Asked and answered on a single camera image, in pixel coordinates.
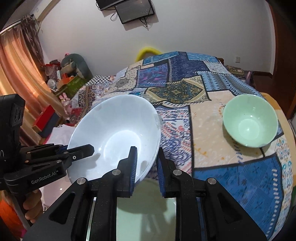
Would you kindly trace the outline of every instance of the metal screw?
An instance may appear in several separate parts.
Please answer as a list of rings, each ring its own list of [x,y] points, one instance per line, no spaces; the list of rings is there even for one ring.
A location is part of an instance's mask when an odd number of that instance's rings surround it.
[[[112,174],[114,175],[114,176],[117,176],[117,175],[119,175],[121,173],[121,170],[119,170],[119,169],[114,169],[113,171],[112,171]]]
[[[180,176],[182,174],[182,171],[180,169],[173,170],[173,174],[176,176]]]
[[[216,179],[214,179],[212,177],[210,177],[207,181],[209,184],[212,184],[212,185],[217,183]]]
[[[86,181],[86,180],[85,180],[85,178],[83,178],[83,177],[77,179],[77,183],[78,183],[79,185],[84,184],[85,181]]]

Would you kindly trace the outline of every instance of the patchwork bed cover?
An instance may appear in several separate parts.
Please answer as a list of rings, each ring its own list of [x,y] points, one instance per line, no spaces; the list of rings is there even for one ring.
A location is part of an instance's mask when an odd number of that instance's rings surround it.
[[[263,148],[244,147],[228,135],[223,109],[244,93],[262,97],[216,57],[176,51],[141,60],[116,76],[95,76],[72,99],[71,122],[116,95],[148,99],[163,120],[160,145],[166,158],[194,178],[216,178],[269,239],[282,228],[290,207],[290,149],[280,123]],[[157,179],[155,164],[147,178]]]

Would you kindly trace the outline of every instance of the yellow object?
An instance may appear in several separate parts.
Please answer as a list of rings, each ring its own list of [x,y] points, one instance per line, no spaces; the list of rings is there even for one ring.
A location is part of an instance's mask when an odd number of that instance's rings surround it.
[[[283,113],[280,106],[278,105],[277,101],[267,93],[261,92],[261,94],[276,111],[276,115],[279,119],[279,122],[281,123],[281,127],[283,129],[283,132],[289,144],[291,162],[292,162],[292,172],[293,172],[293,187],[295,187],[296,186],[296,144],[295,144],[293,131],[290,127],[290,124],[285,114]]]
[[[143,49],[141,49],[137,55],[137,58],[136,58],[136,62],[144,59],[144,56],[145,54],[147,53],[152,53],[154,55],[159,55],[159,54],[162,54],[162,52],[158,51],[157,49],[154,49],[154,48],[150,48],[150,47],[145,47]]]

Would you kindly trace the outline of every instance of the green bowl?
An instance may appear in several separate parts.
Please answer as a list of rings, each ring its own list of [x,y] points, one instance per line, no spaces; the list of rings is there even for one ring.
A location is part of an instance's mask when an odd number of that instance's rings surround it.
[[[249,94],[238,95],[227,103],[223,124],[235,141],[254,148],[269,144],[278,129],[273,107],[261,97]]]

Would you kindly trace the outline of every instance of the wall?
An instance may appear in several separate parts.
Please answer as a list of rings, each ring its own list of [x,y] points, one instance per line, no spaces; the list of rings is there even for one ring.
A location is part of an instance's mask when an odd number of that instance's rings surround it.
[[[274,29],[274,20],[271,14],[271,10],[269,7],[269,4],[265,2],[266,11],[268,14],[268,20],[270,25],[270,37],[271,37],[271,56],[270,56],[270,70],[269,72],[273,74],[274,72],[274,63],[275,63],[275,57],[276,57],[276,35],[275,35],[275,29]]]
[[[265,0],[153,0],[149,31],[122,25],[95,0],[61,0],[43,20],[39,38],[50,60],[81,54],[93,74],[111,75],[134,63],[146,46],[224,58],[245,70],[271,69],[271,30]],[[239,64],[235,56],[241,57]]]

